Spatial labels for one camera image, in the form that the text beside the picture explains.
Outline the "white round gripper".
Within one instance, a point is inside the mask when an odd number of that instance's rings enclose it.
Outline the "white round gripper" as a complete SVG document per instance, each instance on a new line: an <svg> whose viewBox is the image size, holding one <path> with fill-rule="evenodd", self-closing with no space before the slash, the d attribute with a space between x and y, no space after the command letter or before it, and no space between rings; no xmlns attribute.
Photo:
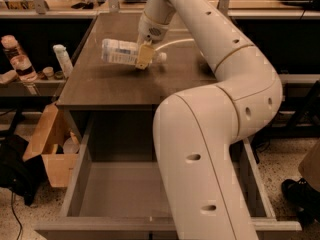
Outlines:
<svg viewBox="0 0 320 240"><path fill-rule="evenodd" d="M137 69L144 70L148 67L155 52L152 43L158 43L164 39L169 29L169 23L170 18L168 16L152 18L146 13L141 15L137 38L137 43L141 45L138 49L135 64Z"/></svg>

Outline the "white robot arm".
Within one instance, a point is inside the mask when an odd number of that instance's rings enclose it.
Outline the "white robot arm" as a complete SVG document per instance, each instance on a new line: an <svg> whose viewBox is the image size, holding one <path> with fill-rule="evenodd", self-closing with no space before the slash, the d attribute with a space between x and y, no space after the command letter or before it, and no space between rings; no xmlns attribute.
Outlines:
<svg viewBox="0 0 320 240"><path fill-rule="evenodd" d="M264 54L207 0L147 0L141 41L160 41L179 15L217 81L158 106L153 139L179 240L259 240L229 147L266 126L282 100Z"/></svg>

